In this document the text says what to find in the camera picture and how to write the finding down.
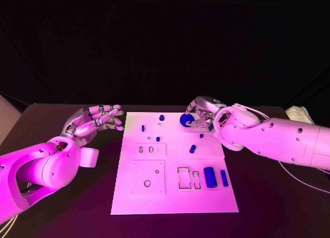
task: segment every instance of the robotic hand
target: robotic hand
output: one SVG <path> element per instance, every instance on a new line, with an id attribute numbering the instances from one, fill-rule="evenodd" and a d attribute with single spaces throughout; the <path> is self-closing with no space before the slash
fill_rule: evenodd
<path id="1" fill-rule="evenodd" d="M 218 99 L 200 96 L 187 109 L 195 109 L 200 120 L 188 126 L 214 124 L 214 136 L 223 145 L 240 151 L 247 147 L 256 154 L 280 162 L 330 170 L 330 128 L 299 121 L 270 118 L 240 104 L 227 106 Z M 264 121 L 251 112 L 264 117 Z"/>
<path id="2" fill-rule="evenodd" d="M 120 105 L 80 109 L 61 136 L 0 156 L 0 224 L 25 211 L 74 179 L 79 167 L 96 167 L 99 150 L 86 148 L 106 129 L 123 130 Z M 20 192 L 17 176 L 32 187 Z"/>

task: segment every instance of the blue disk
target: blue disk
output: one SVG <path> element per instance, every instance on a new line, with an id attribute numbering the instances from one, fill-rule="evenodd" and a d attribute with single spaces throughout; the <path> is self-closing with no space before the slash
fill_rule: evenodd
<path id="1" fill-rule="evenodd" d="M 189 121 L 195 121 L 195 118 L 194 116 L 189 114 L 182 114 L 181 116 L 181 124 L 185 126 L 185 127 L 191 127 L 189 125 L 187 125 L 185 123 L 189 122 Z"/>

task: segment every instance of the blue object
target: blue object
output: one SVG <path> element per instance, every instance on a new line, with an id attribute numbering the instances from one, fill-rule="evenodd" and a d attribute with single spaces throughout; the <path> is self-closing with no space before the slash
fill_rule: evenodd
<path id="1" fill-rule="evenodd" d="M 192 145 L 192 148 L 191 148 L 191 153 L 192 153 L 192 154 L 195 153 L 195 149 L 197 149 L 197 146 Z"/>
<path id="2" fill-rule="evenodd" d="M 218 181 L 215 177 L 215 172 L 213 167 L 205 168 L 205 176 L 207 176 L 207 187 L 214 188 L 218 186 Z"/>
<path id="3" fill-rule="evenodd" d="M 187 122 L 195 121 L 195 117 L 191 114 L 189 115 L 182 114 L 179 121 L 181 121 L 182 126 L 191 127 L 189 125 L 187 125 Z"/>
<path id="4" fill-rule="evenodd" d="M 227 180 L 225 170 L 221 170 L 221 175 L 223 175 L 224 186 L 228 187 L 228 180 Z"/>

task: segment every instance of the black table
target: black table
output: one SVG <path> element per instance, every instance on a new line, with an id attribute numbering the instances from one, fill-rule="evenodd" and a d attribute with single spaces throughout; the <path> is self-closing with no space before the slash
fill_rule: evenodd
<path id="1" fill-rule="evenodd" d="M 86 106 L 34 104 L 2 143 L 0 155 L 58 136 L 67 118 Z M 254 108 L 287 119 L 280 107 Z M 187 106 L 123 106 L 126 112 L 185 109 Z M 330 194 L 297 182 L 277 161 L 246 148 L 240 152 L 224 148 L 240 213 L 112 216 L 122 139 L 120 131 L 99 133 L 89 145 L 100 150 L 97 167 L 80 168 L 68 186 L 21 214 L 7 237 L 330 238 Z M 319 170 L 286 167 L 305 182 L 330 191 L 330 181 Z"/>

